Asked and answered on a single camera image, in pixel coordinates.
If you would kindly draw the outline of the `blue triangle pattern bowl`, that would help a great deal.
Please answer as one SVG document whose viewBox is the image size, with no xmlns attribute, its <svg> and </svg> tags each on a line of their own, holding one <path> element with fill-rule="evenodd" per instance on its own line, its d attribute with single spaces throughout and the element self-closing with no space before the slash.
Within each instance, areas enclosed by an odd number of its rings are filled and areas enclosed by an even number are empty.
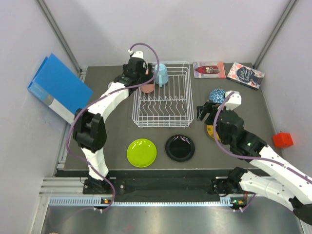
<svg viewBox="0 0 312 234">
<path fill-rule="evenodd" d="M 226 91 L 224 89 L 214 89 L 209 93 L 208 100 L 213 103 L 221 104 L 225 99 L 225 93 Z"/>
</svg>

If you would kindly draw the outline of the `yellow patterned plate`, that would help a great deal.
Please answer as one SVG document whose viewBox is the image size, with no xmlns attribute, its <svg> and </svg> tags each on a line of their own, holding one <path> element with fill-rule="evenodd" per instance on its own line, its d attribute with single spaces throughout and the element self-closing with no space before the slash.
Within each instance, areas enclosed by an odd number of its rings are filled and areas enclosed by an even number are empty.
<svg viewBox="0 0 312 234">
<path fill-rule="evenodd" d="M 213 126 L 212 126 L 212 125 L 206 125 L 206 131 L 207 131 L 208 136 L 209 136 L 212 140 L 214 140 L 215 137 L 214 137 Z"/>
</svg>

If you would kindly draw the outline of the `tall pink cup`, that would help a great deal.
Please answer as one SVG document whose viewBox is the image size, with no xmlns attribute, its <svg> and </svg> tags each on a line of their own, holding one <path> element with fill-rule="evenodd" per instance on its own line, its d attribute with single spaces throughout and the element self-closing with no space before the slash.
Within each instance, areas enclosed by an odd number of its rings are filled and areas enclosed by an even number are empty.
<svg viewBox="0 0 312 234">
<path fill-rule="evenodd" d="M 148 69 L 145 74 L 147 75 L 147 80 L 150 80 L 153 77 L 154 73 L 153 73 L 153 66 L 151 63 L 148 63 Z M 154 81 L 152 80 L 151 82 L 145 85 L 142 85 L 140 89 L 143 93 L 146 93 L 146 94 L 153 92 L 155 90 Z"/>
</svg>

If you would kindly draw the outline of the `light blue mug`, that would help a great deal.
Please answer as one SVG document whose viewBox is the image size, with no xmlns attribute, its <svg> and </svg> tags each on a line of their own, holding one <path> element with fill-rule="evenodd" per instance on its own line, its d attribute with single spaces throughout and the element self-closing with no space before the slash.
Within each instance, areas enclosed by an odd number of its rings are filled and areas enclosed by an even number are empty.
<svg viewBox="0 0 312 234">
<path fill-rule="evenodd" d="M 159 85 L 159 87 L 163 87 L 168 82 L 168 70 L 165 64 L 160 63 L 159 65 L 155 65 L 156 78 L 155 83 Z"/>
</svg>

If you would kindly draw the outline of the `black plate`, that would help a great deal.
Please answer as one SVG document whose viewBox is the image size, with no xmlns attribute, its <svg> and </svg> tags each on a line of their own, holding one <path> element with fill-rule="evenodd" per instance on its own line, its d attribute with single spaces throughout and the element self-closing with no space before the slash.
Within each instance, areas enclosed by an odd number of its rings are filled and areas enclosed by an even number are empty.
<svg viewBox="0 0 312 234">
<path fill-rule="evenodd" d="M 188 136 L 173 135 L 166 141 L 165 152 L 173 161 L 186 162 L 195 154 L 195 144 Z"/>
</svg>

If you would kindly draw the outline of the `lime green plate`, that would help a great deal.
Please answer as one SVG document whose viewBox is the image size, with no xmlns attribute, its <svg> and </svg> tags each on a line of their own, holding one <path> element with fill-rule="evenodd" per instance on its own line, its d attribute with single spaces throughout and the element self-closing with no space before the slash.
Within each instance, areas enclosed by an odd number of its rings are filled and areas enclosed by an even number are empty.
<svg viewBox="0 0 312 234">
<path fill-rule="evenodd" d="M 155 144 L 145 138 L 134 140 L 127 148 L 129 163 L 137 168 L 145 168 L 153 164 L 157 156 Z"/>
</svg>

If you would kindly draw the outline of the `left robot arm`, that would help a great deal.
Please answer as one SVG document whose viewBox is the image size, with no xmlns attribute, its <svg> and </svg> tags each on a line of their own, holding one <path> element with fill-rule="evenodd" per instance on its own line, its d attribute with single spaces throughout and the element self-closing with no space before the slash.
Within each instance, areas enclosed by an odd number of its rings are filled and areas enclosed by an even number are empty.
<svg viewBox="0 0 312 234">
<path fill-rule="evenodd" d="M 103 147 L 107 140 L 105 121 L 114 109 L 127 99 L 136 89 L 153 77 L 153 66 L 142 58 L 131 58 L 123 65 L 123 73 L 117 76 L 100 100 L 91 104 L 81 115 L 77 109 L 77 119 L 73 129 L 73 139 L 84 153 L 89 179 L 99 193 L 109 191 L 111 182 L 106 178 L 109 170 L 106 166 Z"/>
</svg>

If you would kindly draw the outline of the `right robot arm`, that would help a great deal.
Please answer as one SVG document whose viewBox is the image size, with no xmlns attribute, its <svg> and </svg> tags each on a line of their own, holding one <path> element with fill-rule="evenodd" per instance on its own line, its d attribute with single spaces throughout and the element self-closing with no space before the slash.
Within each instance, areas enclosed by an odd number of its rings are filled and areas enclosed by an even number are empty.
<svg viewBox="0 0 312 234">
<path fill-rule="evenodd" d="M 273 200 L 298 219 L 312 223 L 312 178 L 282 158 L 257 135 L 245 130 L 244 121 L 229 108 L 211 101 L 197 106 L 197 119 L 212 125 L 218 147 L 230 156 L 244 160 L 274 178 L 269 181 L 250 170 L 234 168 L 228 175 L 227 185 L 232 193 L 251 192 Z"/>
</svg>

